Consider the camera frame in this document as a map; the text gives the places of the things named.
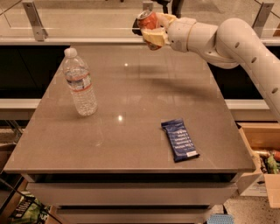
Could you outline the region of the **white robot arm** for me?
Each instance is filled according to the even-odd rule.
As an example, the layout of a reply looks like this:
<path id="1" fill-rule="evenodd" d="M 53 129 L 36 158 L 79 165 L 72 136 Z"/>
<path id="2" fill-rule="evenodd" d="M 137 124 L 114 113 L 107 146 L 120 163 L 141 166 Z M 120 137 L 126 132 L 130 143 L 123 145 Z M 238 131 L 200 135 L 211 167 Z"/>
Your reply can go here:
<path id="1" fill-rule="evenodd" d="M 138 26 L 148 44 L 197 53 L 206 62 L 225 69 L 241 66 L 280 121 L 280 61 L 245 21 L 230 18 L 217 26 L 189 17 L 152 13 Z"/>

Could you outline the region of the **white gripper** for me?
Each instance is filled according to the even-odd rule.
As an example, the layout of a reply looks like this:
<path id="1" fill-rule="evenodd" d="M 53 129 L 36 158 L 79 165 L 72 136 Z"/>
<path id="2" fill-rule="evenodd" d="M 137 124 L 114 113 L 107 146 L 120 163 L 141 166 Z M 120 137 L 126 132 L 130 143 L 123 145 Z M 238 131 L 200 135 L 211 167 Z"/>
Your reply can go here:
<path id="1" fill-rule="evenodd" d="M 157 12 L 156 16 L 162 27 L 153 30 L 142 29 L 143 39 L 156 46 L 170 45 L 172 50 L 186 53 L 189 34 L 197 21 L 189 17 L 177 19 L 174 15 L 160 12 Z"/>

